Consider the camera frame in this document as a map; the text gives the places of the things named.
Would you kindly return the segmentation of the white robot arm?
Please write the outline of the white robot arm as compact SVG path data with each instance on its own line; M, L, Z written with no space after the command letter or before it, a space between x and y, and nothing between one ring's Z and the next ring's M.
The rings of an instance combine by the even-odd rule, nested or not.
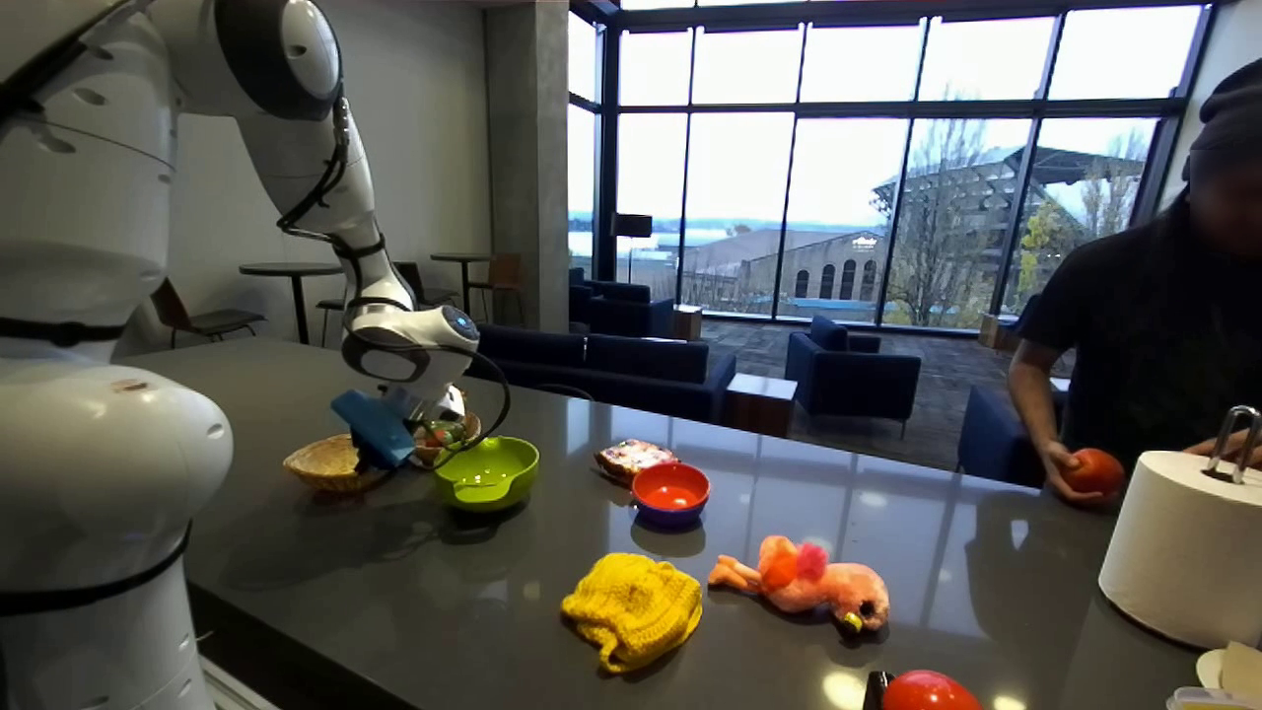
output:
M231 119L275 227L334 251L345 361L463 404L476 322L397 274L316 0L6 0L0 710L215 710L185 545L232 427L115 360L167 280L185 115Z

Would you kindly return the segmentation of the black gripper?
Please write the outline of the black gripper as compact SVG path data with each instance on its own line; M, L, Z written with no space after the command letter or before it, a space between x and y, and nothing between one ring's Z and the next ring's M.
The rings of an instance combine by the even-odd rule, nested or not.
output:
M415 458L440 464L480 433L480 415L470 404L463 385L450 385L415 428Z

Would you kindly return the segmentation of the person's hand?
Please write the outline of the person's hand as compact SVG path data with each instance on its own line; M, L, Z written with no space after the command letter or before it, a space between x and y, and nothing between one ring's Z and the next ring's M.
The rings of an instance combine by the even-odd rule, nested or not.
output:
M1078 508L1113 508L1117 494L1113 487L1074 487L1069 474L1078 469L1078 452L1067 441L1042 441L1038 445L1047 485Z

